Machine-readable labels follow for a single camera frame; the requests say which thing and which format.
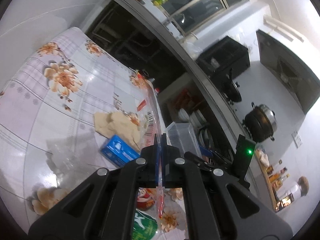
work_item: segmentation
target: window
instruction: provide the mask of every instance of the window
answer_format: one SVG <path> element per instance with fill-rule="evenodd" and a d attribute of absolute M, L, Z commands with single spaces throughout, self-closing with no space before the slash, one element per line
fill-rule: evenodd
<path fill-rule="evenodd" d="M 168 0 L 162 4 L 168 19 L 185 36 L 208 19 L 241 0 Z"/>

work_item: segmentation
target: steel pot lid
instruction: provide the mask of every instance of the steel pot lid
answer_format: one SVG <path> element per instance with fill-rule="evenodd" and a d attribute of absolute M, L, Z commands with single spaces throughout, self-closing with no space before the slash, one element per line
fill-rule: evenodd
<path fill-rule="evenodd" d="M 264 104 L 261 104 L 258 107 L 266 115 L 266 117 L 268 118 L 268 120 L 269 120 L 269 122 L 270 122 L 270 124 L 272 126 L 273 132 L 275 132 L 277 130 L 277 121 L 276 121 L 276 118 L 275 118 L 275 112 L 272 111 L 269 107 L 267 107 Z"/>

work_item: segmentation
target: barcode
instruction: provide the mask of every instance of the barcode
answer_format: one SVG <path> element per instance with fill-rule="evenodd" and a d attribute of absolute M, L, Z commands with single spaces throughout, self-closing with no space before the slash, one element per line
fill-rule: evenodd
<path fill-rule="evenodd" d="M 146 130 L 146 133 L 145 133 L 145 135 L 146 136 L 152 136 L 152 134 L 153 134 L 153 115 L 152 115 L 152 113 L 151 112 L 148 112 L 148 128 L 147 128 L 147 130 Z"/>

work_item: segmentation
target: beige cloth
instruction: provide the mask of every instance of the beige cloth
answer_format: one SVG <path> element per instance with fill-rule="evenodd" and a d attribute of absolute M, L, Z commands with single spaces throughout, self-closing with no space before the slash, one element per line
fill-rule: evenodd
<path fill-rule="evenodd" d="M 118 135 L 136 152 L 140 152 L 139 127 L 122 112 L 95 113 L 94 127 L 98 133 L 107 138 L 111 138 L 115 134 Z"/>

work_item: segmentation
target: wooden shelf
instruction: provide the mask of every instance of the wooden shelf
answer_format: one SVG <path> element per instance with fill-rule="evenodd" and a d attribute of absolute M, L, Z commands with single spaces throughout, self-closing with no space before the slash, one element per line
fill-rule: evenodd
<path fill-rule="evenodd" d="M 260 162 L 259 156 L 256 153 L 254 155 L 255 155 L 255 157 L 257 159 L 258 165 L 259 165 L 260 170 L 261 170 L 261 172 L 263 174 L 264 180 L 265 180 L 265 182 L 267 184 L 269 196 L 270 196 L 271 203 L 272 203 L 272 208 L 273 208 L 273 210 L 276 210 L 277 201 L 276 201 L 275 195 L 273 193 L 273 189 L 272 189 L 272 186 L 271 186 L 271 183 L 270 183 L 270 180 L 269 180 L 269 176 L 267 174 L 267 168 Z"/>

